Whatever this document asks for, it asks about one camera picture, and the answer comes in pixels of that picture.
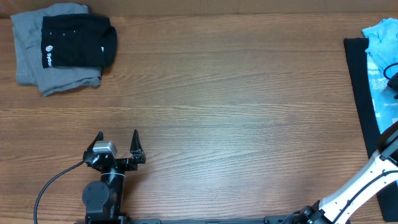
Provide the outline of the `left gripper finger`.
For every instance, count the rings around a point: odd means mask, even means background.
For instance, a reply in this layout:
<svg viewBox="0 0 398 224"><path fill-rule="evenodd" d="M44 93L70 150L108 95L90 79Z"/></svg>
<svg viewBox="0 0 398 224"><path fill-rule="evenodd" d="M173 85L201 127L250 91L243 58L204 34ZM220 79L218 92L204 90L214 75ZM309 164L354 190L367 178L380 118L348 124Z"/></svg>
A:
<svg viewBox="0 0 398 224"><path fill-rule="evenodd" d="M145 159L146 158L145 152L142 148L142 145L141 145L141 142L139 139L138 130L136 130L136 129L134 130L134 133L132 136L130 153L133 155L133 158L135 158L135 159Z"/></svg>
<svg viewBox="0 0 398 224"><path fill-rule="evenodd" d="M104 134L102 131L100 131L96 137L94 138L93 142L87 147L88 152L92 152L94 145L96 144L97 141L102 141L104 139Z"/></svg>

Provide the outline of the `light blue printed t-shirt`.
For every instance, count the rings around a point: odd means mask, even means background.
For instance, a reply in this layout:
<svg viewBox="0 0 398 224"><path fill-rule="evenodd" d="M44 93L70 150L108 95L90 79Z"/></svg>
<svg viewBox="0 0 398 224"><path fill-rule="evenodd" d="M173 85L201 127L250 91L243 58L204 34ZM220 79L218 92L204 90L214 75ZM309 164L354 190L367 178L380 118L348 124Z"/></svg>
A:
<svg viewBox="0 0 398 224"><path fill-rule="evenodd" d="M382 19L362 30L369 44L367 54L371 100L380 132L397 122L397 99L388 81L397 73L397 19Z"/></svg>

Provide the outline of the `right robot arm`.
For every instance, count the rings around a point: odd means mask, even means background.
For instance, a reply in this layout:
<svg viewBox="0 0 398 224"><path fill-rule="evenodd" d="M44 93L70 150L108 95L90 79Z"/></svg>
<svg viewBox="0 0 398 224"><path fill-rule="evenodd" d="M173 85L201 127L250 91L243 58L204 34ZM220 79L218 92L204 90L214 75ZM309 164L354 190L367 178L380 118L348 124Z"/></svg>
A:
<svg viewBox="0 0 398 224"><path fill-rule="evenodd" d="M301 223L346 223L350 216L377 196L383 219L397 221L397 119L381 133L374 113L368 73L352 73L351 82L358 116L370 159L336 192L300 212Z"/></svg>

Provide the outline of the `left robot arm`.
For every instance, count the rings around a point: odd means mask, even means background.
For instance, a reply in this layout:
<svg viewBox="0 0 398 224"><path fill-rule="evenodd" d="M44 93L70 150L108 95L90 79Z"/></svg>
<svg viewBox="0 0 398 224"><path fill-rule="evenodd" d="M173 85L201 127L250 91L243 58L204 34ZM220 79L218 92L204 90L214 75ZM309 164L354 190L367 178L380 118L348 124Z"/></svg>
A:
<svg viewBox="0 0 398 224"><path fill-rule="evenodd" d="M105 141L99 132L83 153L83 162L101 173L100 180L89 183L82 193L86 207L85 223L130 223L127 213L121 211L126 172L136 171L146 162L146 155L134 130L128 158L117 158L112 141Z"/></svg>

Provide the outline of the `black garment at right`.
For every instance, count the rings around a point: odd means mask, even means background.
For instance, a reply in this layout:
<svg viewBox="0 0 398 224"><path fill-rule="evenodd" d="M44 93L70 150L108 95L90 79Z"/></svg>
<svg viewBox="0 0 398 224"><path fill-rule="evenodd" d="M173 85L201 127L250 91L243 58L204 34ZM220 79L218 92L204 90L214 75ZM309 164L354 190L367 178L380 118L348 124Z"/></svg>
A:
<svg viewBox="0 0 398 224"><path fill-rule="evenodd" d="M376 115L374 113L371 92L368 81L367 38L344 39L346 62L348 65L354 101L363 133L367 154L370 156L376 150L376 144L381 135ZM397 184L390 184L377 194L383 220L397 221Z"/></svg>

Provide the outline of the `black folded garment with logo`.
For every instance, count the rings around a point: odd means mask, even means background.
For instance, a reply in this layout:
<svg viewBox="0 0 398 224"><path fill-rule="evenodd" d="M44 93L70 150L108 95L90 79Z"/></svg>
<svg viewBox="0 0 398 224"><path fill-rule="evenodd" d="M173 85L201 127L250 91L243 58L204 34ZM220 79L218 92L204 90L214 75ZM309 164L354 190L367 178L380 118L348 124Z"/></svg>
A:
<svg viewBox="0 0 398 224"><path fill-rule="evenodd" d="M42 66L109 67L118 48L110 19L94 14L45 16L42 21Z"/></svg>

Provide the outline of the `grey folded garment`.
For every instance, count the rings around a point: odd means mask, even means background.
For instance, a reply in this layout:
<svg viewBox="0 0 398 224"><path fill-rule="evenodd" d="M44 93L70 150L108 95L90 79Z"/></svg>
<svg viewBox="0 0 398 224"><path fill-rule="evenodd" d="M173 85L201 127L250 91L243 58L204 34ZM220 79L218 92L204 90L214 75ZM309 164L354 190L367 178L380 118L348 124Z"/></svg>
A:
<svg viewBox="0 0 398 224"><path fill-rule="evenodd" d="M43 17L83 13L89 13L86 5L56 3L45 9L22 12L11 16L17 60L16 81L18 84L37 86L42 96L49 96L56 92L81 86L100 86L100 68L44 68L42 66Z"/></svg>

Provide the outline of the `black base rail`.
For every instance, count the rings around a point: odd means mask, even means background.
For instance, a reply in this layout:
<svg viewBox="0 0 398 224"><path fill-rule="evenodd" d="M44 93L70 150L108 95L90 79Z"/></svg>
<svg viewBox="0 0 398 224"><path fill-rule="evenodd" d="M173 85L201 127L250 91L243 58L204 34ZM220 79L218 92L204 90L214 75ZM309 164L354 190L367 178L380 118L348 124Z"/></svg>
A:
<svg viewBox="0 0 398 224"><path fill-rule="evenodd" d="M280 223L294 223L298 217L293 215L276 215L266 216L264 218L238 218L238 219L209 219L209 220L160 220L154 219L120 219L120 220L106 220L106 221L80 221L75 224L89 224L89 223L125 223L125 224L280 224Z"/></svg>

